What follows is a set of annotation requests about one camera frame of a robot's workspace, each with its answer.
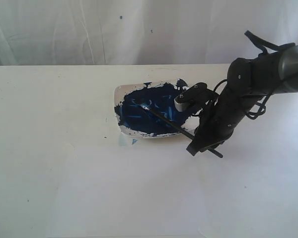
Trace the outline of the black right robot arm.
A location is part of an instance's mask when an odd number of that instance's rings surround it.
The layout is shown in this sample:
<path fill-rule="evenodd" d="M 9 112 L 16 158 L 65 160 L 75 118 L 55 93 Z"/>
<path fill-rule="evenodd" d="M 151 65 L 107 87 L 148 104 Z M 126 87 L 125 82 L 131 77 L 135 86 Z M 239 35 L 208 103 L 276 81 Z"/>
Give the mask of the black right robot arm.
<path fill-rule="evenodd" d="M 228 68 L 222 92 L 199 114 L 188 145 L 191 155 L 215 149 L 228 140 L 244 117 L 257 119 L 274 94 L 298 92 L 298 45 L 255 59 L 237 58 Z"/>

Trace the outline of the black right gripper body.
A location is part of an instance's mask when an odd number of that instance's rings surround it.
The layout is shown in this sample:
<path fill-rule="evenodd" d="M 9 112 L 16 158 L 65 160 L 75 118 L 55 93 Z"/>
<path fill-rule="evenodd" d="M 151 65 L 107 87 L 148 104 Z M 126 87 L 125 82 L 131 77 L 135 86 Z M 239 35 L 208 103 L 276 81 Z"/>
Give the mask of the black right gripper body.
<path fill-rule="evenodd" d="M 225 87 L 206 121 L 200 122 L 194 143 L 197 145 L 222 144 L 232 136 L 235 127 L 250 109 L 250 96 L 240 97 Z"/>

